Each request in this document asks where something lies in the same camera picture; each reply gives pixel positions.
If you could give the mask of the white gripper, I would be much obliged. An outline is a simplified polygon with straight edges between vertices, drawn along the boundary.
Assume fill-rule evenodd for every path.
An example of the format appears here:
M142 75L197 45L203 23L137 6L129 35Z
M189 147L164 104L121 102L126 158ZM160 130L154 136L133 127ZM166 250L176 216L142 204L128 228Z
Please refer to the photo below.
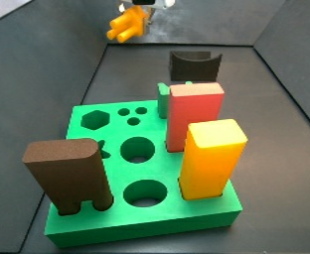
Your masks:
M154 9L168 9L175 5L175 0L120 0L121 2L130 3L133 5L146 6L145 18L142 19L142 35L149 33L149 26L152 25L152 16Z

